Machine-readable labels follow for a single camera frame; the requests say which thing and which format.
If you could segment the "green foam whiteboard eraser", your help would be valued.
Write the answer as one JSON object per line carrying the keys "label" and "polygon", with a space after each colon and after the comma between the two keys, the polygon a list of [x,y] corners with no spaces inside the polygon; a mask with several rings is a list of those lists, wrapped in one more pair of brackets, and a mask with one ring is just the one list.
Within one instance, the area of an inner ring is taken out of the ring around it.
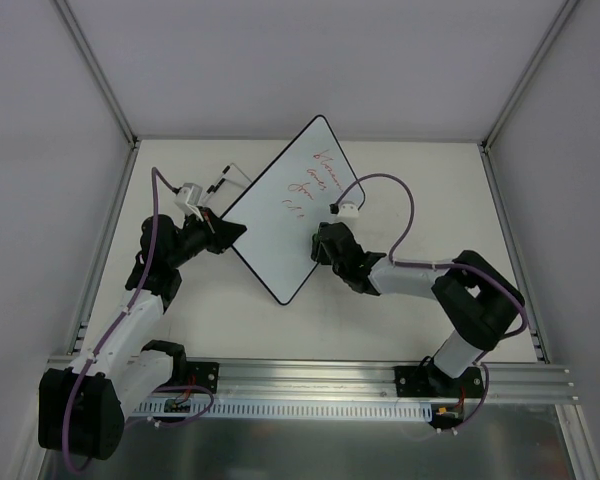
{"label": "green foam whiteboard eraser", "polygon": [[312,261],[314,261],[316,263],[322,262],[322,260],[321,260],[322,246],[321,246],[321,239],[320,239],[321,227],[322,227],[322,225],[319,225],[318,228],[316,229],[316,231],[311,236],[310,258]]}

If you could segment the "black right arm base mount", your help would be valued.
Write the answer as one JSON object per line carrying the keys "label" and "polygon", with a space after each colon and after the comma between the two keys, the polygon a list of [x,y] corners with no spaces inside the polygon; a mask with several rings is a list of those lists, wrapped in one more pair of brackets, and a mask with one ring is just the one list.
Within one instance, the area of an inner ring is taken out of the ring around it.
{"label": "black right arm base mount", "polygon": [[451,378],[434,365],[395,366],[394,383],[399,398],[459,398],[478,399],[484,393],[482,371],[467,368],[462,375]]}

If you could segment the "small whiteboard black frame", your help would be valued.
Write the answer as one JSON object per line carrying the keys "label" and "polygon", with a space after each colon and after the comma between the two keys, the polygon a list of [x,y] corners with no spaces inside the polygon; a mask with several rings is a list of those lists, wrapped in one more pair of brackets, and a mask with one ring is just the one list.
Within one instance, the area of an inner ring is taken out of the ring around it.
{"label": "small whiteboard black frame", "polygon": [[289,304],[316,263],[312,236],[331,222],[340,197],[360,208],[366,194],[328,120],[315,116],[222,214],[246,227],[233,250],[280,305]]}

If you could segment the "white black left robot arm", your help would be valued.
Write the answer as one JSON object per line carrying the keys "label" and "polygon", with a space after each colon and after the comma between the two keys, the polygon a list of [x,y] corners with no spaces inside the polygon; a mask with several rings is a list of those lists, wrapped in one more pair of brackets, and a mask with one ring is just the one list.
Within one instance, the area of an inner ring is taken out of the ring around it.
{"label": "white black left robot arm", "polygon": [[202,207],[177,226],[155,214],[141,226],[140,250],[121,304],[96,343],[63,369],[50,368],[39,383],[38,443],[66,456],[106,460],[125,423],[156,389],[182,388],[186,352],[168,341],[147,341],[181,286],[179,269],[203,251],[222,254],[247,231]]}

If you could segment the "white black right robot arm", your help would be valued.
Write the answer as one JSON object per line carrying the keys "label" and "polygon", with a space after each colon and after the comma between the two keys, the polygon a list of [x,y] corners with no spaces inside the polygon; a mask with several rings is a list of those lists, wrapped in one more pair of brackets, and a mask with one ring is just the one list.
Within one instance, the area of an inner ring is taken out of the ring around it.
{"label": "white black right robot arm", "polygon": [[312,237],[311,259],[329,266],[359,294],[400,294],[438,303],[453,331],[416,375],[438,397],[459,392],[467,369],[528,327],[523,295],[472,250],[442,262],[396,260],[364,250],[345,224],[322,223]]}

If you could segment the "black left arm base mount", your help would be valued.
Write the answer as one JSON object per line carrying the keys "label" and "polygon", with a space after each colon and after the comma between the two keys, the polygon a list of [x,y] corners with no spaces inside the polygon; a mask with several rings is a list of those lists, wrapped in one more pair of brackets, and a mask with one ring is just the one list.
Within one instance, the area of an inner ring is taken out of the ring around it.
{"label": "black left arm base mount", "polygon": [[183,384],[188,390],[189,386],[203,387],[215,394],[219,380],[220,364],[212,361],[186,362]]}

